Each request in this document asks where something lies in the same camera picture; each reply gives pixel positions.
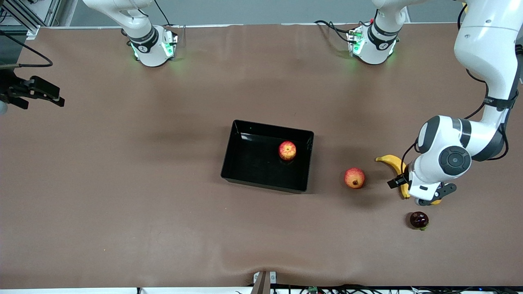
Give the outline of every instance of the table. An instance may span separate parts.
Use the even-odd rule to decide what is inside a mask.
[[[59,85],[66,103],[0,118],[0,287],[242,286],[259,270],[282,284],[520,285],[518,105],[507,157],[473,162],[422,209],[425,232],[407,227],[421,208],[374,162],[403,154],[430,117],[481,103],[455,30],[405,25],[371,66],[325,26],[176,29],[177,60],[147,68],[118,29],[42,28],[28,44],[54,66],[16,72]],[[221,179],[234,119],[314,131],[308,192]],[[353,166],[361,190],[343,184]]]

